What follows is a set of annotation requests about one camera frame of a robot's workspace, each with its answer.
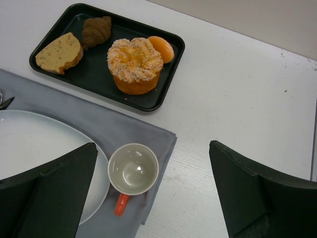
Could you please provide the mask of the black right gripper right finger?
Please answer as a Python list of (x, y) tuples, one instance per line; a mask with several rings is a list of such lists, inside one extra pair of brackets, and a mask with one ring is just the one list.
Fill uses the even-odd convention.
[(316, 182), (272, 169), (216, 140), (209, 155), (229, 237), (317, 236)]

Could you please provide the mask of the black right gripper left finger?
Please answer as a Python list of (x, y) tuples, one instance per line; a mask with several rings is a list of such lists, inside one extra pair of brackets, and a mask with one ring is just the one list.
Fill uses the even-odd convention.
[(2, 238), (76, 236), (95, 170), (93, 142), (0, 181)]

